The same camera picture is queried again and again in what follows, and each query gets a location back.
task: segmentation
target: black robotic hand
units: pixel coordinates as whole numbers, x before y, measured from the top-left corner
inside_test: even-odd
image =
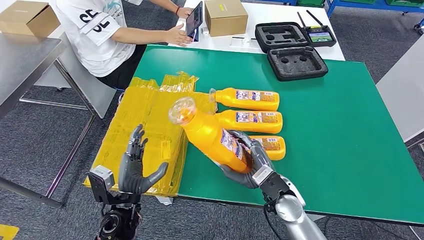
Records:
[[[253,160],[252,171],[248,173],[239,173],[232,170],[227,165],[221,165],[220,168],[225,174],[225,176],[233,181],[236,181],[247,188],[256,189],[259,186],[253,179],[253,175],[264,165],[268,165],[270,168],[274,169],[273,164],[271,163],[270,158],[262,147],[261,143],[257,140],[252,140],[244,132],[236,130],[228,130],[228,132],[233,135],[238,141],[244,144],[249,150],[250,153],[245,152],[245,154],[251,155]]]
[[[122,155],[119,166],[119,191],[133,194],[144,194],[167,172],[168,163],[163,162],[157,171],[148,177],[143,176],[143,153],[147,138],[142,140],[145,131],[138,125],[129,137],[128,147]]]

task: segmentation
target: hand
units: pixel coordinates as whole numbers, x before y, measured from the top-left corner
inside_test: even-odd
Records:
[[[250,189],[256,189],[259,186],[256,184],[256,182],[253,180],[252,176],[263,166],[268,165],[272,169],[274,169],[273,164],[271,163],[270,158],[268,157],[267,153],[265,152],[264,148],[262,147],[261,143],[257,140],[252,140],[246,133],[241,131],[235,131],[235,130],[228,130],[228,132],[233,135],[236,139],[238,139],[242,144],[244,144],[249,150],[251,158],[253,160],[253,167],[252,171],[248,173],[239,173],[234,170],[232,170],[227,165],[221,165],[220,168],[223,171],[224,175],[233,180],[238,182],[241,185],[244,185],[247,188]]]
[[[176,15],[182,19],[187,19],[187,17],[193,12],[193,8],[189,7],[180,7],[176,12]]]
[[[121,192],[144,194],[167,172],[168,163],[163,162],[150,176],[143,176],[143,154],[148,142],[147,138],[141,141],[144,134],[143,125],[140,124],[129,137],[128,147],[119,166],[118,186]]]
[[[164,42],[179,45],[181,47],[185,47],[186,44],[191,44],[193,39],[186,36],[186,31],[180,30],[183,26],[184,23],[181,23],[180,25],[174,26],[168,31],[165,31]]]

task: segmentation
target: orange bottle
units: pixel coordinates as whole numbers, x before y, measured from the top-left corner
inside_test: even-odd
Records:
[[[225,110],[215,117],[224,129],[277,134],[283,127],[283,116],[277,111]]]
[[[277,111],[280,95],[274,91],[242,90],[232,87],[223,90],[211,89],[211,101],[222,103],[227,107],[251,109],[258,111]]]
[[[184,129],[188,140],[217,165],[227,165],[239,173],[252,170],[252,161],[242,144],[229,134],[211,114],[196,108],[191,97],[177,100],[169,109],[169,120]]]
[[[286,155],[286,143],[280,136],[249,136],[262,144],[263,149],[272,161],[278,161]]]

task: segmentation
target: black carrying case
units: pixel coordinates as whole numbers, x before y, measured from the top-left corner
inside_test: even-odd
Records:
[[[298,23],[260,23],[254,34],[279,81],[318,78],[328,73],[326,63],[310,46],[309,37]]]

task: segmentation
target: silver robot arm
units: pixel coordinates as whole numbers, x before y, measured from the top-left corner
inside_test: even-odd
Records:
[[[252,178],[269,203],[266,210],[276,213],[283,220],[291,240],[327,240],[305,213],[305,200],[288,178],[267,165],[262,166]]]
[[[275,203],[277,215],[283,219],[288,235],[293,240],[327,240],[318,226],[305,213],[299,199],[282,195]]]
[[[253,166],[251,172],[239,173],[231,170],[228,166],[221,165],[225,176],[247,188],[260,188],[266,202],[264,213],[267,220],[267,212],[277,214],[287,226],[290,239],[326,240],[315,222],[305,213],[305,200],[296,186],[288,178],[276,173],[273,163],[261,143],[252,140],[244,132],[234,130],[228,130],[228,132],[249,149]],[[269,225],[280,238],[272,225]]]

